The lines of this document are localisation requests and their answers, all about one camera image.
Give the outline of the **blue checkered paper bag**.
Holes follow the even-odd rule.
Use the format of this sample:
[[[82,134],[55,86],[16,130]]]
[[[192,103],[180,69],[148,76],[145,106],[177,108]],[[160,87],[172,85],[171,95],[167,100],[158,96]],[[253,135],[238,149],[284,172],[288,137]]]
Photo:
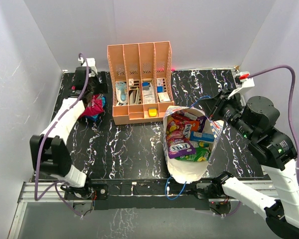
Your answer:
[[[209,160],[203,162],[190,162],[176,160],[175,158],[169,158],[166,143],[166,128],[167,123],[173,119],[179,121],[196,120],[200,123],[200,125],[198,130],[195,130],[195,132],[203,132],[214,135],[215,139],[213,143],[196,142],[190,141],[190,139],[188,139],[195,149],[209,148],[211,150],[209,160],[212,158],[216,149],[221,132],[223,130],[224,122],[221,120],[212,121],[208,119],[203,110],[196,109],[194,107],[169,106],[167,108],[163,117],[163,129],[165,133],[163,139],[163,149],[166,165],[172,179],[174,179],[179,184],[186,185],[198,181],[202,178],[202,176],[205,174],[205,171],[207,170]]]

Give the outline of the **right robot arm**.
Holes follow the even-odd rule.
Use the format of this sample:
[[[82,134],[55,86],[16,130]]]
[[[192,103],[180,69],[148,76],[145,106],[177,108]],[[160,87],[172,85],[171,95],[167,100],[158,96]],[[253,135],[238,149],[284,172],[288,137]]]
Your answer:
[[[280,112],[262,96],[248,99],[243,107],[240,94],[222,90],[213,98],[198,101],[206,116],[223,120],[249,141],[248,150],[269,175],[278,198],[274,199],[240,182],[224,171],[205,188],[219,198],[233,197],[259,214],[271,231],[283,239],[299,239],[299,184],[292,140],[275,128]]]

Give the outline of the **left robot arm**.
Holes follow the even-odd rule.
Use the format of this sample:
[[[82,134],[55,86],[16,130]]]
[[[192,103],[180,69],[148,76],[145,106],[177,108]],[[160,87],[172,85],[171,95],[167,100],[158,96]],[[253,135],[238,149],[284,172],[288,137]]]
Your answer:
[[[76,68],[68,95],[49,126],[39,135],[30,138],[30,152],[35,172],[54,177],[62,183],[61,189],[87,199],[93,194],[91,180],[77,169],[67,148],[71,130],[80,118],[97,122],[105,111],[108,84],[106,73],[92,67]]]

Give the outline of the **purple Fox's candy bag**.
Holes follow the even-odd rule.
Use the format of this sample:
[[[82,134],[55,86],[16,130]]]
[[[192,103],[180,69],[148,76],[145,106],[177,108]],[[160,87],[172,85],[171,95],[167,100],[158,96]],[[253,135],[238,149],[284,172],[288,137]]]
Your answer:
[[[178,158],[196,153],[196,149],[181,131],[174,131],[166,136],[169,158]]]

